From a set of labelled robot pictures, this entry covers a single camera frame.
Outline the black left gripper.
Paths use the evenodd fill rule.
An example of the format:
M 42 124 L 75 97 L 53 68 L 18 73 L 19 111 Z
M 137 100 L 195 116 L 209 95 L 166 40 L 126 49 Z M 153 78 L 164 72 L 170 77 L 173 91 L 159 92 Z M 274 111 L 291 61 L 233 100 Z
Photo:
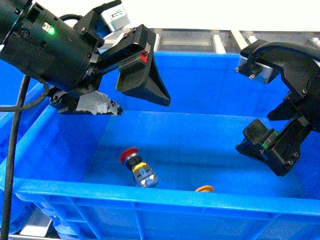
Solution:
M 117 45 L 99 52 L 106 36 L 97 32 L 97 20 L 92 9 L 69 26 L 39 3 L 2 1 L 0 58 L 23 74 L 53 85 L 47 96 L 59 114 L 120 116 L 123 108 L 97 91 L 101 78 L 137 54 L 154 52 L 156 35 L 139 25 Z M 72 97 L 67 92 L 86 94 Z

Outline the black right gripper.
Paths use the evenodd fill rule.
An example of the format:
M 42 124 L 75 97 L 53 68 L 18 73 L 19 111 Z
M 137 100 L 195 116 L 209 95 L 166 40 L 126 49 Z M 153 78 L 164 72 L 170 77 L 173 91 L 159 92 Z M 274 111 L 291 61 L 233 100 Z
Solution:
M 240 51 L 248 63 L 271 60 L 289 92 L 267 115 L 271 121 L 290 120 L 281 131 L 267 128 L 258 118 L 244 130 L 235 146 L 242 155 L 265 163 L 278 177 L 299 161 L 301 144 L 312 130 L 320 130 L 320 52 L 311 47 L 281 41 L 255 41 Z

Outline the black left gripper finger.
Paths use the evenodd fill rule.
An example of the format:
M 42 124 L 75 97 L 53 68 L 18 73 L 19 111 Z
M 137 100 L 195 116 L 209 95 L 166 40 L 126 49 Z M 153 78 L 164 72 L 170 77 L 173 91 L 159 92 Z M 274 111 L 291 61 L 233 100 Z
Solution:
M 119 65 L 115 89 L 122 94 L 168 107 L 171 97 L 166 89 L 154 53 L 138 53 Z

